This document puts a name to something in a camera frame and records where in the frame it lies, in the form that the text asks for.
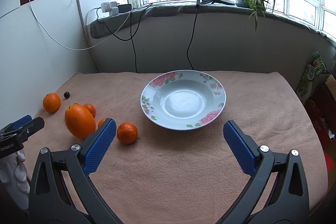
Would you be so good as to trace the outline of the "left white gloved hand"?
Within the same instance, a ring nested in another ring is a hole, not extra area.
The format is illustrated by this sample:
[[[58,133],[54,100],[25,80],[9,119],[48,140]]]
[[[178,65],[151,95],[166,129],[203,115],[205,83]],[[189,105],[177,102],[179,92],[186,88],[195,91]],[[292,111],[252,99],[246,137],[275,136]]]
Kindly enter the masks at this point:
[[[21,210],[29,209],[30,184],[24,165],[25,154],[19,150],[1,159],[1,182]]]

